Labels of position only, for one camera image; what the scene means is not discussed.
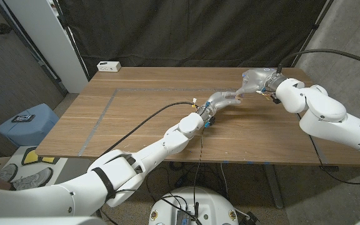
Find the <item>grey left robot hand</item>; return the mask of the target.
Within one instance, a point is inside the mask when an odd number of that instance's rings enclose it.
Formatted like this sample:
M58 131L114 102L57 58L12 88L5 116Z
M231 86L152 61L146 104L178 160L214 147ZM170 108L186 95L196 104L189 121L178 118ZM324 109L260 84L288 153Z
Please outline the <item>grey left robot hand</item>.
M222 108L240 103L241 100L236 96L235 92L215 92L197 110L197 113L205 124Z

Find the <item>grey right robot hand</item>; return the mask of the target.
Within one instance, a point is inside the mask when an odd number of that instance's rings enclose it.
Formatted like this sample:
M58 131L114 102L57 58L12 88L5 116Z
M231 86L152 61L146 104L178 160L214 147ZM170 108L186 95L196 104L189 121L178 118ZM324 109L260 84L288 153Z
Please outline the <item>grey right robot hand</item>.
M273 68L254 68L242 74L242 86L236 91L237 95L255 93L256 91L276 91L278 86L286 80L281 73Z

